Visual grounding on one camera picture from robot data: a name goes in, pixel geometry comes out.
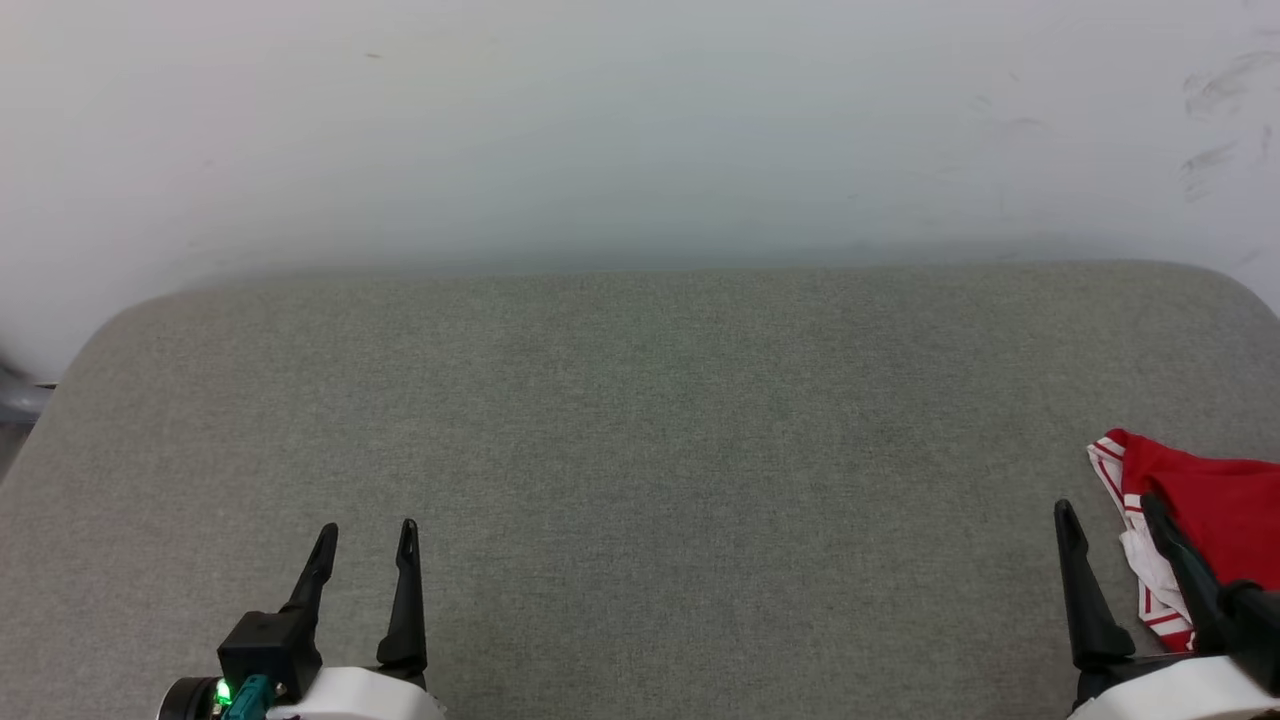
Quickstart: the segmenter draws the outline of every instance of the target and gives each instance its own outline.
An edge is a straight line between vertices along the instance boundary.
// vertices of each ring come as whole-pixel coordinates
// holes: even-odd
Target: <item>white wall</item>
[[[146,297],[351,264],[1128,256],[1280,307],[1280,0],[0,8],[38,378]]]

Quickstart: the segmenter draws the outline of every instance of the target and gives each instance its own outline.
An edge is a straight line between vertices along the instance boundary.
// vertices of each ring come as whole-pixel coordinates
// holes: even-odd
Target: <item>teal connector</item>
[[[224,720],[265,720],[266,711],[275,702],[275,688],[266,675],[250,675],[244,679],[232,706],[223,714]]]

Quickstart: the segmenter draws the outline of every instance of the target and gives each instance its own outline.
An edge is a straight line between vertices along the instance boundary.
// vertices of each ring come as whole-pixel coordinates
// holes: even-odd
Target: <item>gray fabric surface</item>
[[[1137,263],[152,301],[0,484],[0,715],[154,716],[329,520],[370,664],[408,515],[453,717],[1064,716],[1059,497],[1137,626],[1084,445],[1280,460],[1277,370],[1253,295]]]

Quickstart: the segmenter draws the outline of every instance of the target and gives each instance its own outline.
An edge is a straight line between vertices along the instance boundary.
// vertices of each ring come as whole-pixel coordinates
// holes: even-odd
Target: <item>green led indicator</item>
[[[227,678],[218,678],[218,689],[214,692],[218,697],[218,705],[232,703],[232,688],[227,684]]]

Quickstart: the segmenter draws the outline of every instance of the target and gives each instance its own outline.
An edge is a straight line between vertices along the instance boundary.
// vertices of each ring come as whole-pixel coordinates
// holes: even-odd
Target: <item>red garment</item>
[[[1143,493],[1164,495],[1220,582],[1251,579],[1280,589],[1280,465],[1197,457],[1123,429],[1088,452],[1125,520],[1120,541],[1138,575],[1138,616],[1169,650],[1189,650],[1190,625],[1169,564],[1147,533]]]

